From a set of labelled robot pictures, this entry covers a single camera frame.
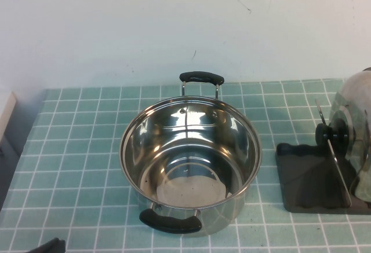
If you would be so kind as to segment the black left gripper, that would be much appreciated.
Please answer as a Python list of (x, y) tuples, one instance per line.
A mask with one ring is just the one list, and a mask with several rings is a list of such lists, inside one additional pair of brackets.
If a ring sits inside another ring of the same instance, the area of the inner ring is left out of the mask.
[(66, 241), (57, 237), (49, 240), (47, 243), (34, 248), (27, 253), (65, 253)]

